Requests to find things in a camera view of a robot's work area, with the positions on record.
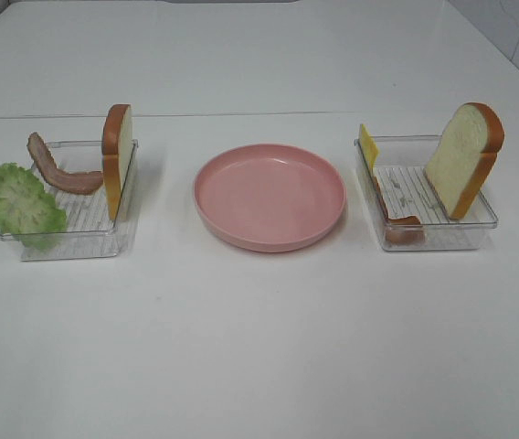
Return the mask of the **bacon strip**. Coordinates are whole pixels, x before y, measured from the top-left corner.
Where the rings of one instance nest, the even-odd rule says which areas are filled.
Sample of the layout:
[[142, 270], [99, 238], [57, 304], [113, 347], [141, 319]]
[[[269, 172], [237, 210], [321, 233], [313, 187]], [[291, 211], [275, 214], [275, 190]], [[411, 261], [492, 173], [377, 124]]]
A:
[[381, 208], [383, 220], [383, 242], [392, 245], [413, 245], [425, 240], [421, 222], [415, 215], [392, 219], [389, 217], [387, 204], [382, 196], [381, 187], [376, 177], [373, 177], [377, 200]]
[[73, 194], [89, 195], [103, 184], [101, 171], [70, 173], [58, 168], [47, 144], [37, 132], [28, 137], [26, 148], [37, 170], [52, 187]]

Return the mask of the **bread slice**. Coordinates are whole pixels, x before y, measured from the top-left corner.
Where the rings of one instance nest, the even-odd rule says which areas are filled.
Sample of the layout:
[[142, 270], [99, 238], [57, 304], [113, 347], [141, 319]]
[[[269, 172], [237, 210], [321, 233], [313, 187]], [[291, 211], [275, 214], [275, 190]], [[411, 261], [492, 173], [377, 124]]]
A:
[[488, 105], [467, 102], [453, 114], [424, 167], [448, 218], [465, 217], [489, 176], [503, 141], [502, 123]]
[[109, 109], [101, 138], [103, 183], [111, 221], [117, 216], [132, 149], [132, 107], [114, 104]]

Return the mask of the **green lettuce leaf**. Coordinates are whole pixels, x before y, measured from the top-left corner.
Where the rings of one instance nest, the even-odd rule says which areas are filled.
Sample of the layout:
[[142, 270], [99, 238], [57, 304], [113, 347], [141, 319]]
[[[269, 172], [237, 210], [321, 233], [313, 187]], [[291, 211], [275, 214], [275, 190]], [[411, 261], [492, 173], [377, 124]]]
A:
[[47, 251], [67, 230], [66, 211], [29, 170], [0, 165], [0, 233], [12, 234], [28, 248]]

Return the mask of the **pink round plate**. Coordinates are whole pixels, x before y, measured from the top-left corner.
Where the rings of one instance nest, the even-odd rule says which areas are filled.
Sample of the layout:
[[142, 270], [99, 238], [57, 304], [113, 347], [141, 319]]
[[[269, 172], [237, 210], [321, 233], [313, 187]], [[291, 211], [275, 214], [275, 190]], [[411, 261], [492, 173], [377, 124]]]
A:
[[327, 235], [344, 213], [338, 171], [291, 145], [228, 150], [197, 173], [193, 195], [206, 227], [221, 240], [254, 252], [289, 252]]

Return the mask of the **yellow cheese slice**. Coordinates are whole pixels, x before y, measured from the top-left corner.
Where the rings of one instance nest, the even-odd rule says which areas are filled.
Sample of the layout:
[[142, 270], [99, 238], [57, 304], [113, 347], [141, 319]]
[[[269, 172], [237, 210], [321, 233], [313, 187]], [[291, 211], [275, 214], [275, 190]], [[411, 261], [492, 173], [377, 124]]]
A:
[[379, 149], [363, 123], [359, 126], [358, 142], [361, 146], [369, 174], [372, 175]]

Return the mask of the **clear right plastic container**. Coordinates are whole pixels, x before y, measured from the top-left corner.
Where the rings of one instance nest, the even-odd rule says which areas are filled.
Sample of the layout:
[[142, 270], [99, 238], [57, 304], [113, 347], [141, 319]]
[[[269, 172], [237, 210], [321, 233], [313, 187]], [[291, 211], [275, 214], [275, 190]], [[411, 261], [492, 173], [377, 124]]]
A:
[[[363, 191], [378, 242], [387, 252], [476, 250], [498, 226], [498, 218], [480, 193], [463, 219], [450, 219], [424, 175], [424, 165], [438, 146], [434, 135], [376, 136], [379, 154], [370, 175], [358, 140], [355, 140], [356, 174]], [[376, 177], [392, 219], [415, 215], [425, 240], [413, 245], [383, 242], [383, 220], [373, 182]]]

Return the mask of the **clear plastic container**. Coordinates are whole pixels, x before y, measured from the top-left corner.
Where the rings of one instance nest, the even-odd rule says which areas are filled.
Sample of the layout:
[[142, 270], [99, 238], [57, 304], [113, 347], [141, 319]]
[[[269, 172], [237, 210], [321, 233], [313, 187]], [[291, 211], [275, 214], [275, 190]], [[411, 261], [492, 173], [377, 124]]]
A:
[[105, 187], [91, 195], [77, 195], [45, 184], [47, 193], [67, 214], [64, 232], [0, 233], [0, 240], [11, 244], [22, 261], [55, 261], [114, 257], [130, 249], [140, 214], [138, 141], [132, 141], [132, 154], [115, 220], [110, 220]]
[[[379, 154], [370, 175], [358, 140], [355, 140], [356, 174], [363, 191], [378, 242], [387, 252], [476, 250], [498, 226], [498, 218], [480, 193], [463, 219], [450, 219], [424, 175], [424, 165], [438, 146], [434, 135], [376, 136]], [[425, 240], [413, 245], [383, 242], [383, 220], [373, 182], [376, 177], [392, 219], [415, 215]]]

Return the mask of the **clear left plastic container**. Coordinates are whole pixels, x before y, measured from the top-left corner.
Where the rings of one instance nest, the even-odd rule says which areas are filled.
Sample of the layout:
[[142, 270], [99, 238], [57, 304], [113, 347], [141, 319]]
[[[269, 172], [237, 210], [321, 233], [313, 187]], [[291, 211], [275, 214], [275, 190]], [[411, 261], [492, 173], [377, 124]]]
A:
[[11, 244], [22, 261], [55, 261], [114, 257], [130, 249], [140, 214], [138, 141], [132, 141], [132, 154], [115, 220], [110, 220], [105, 187], [91, 195], [77, 195], [45, 184], [47, 193], [67, 214], [64, 232], [0, 233], [0, 240]]

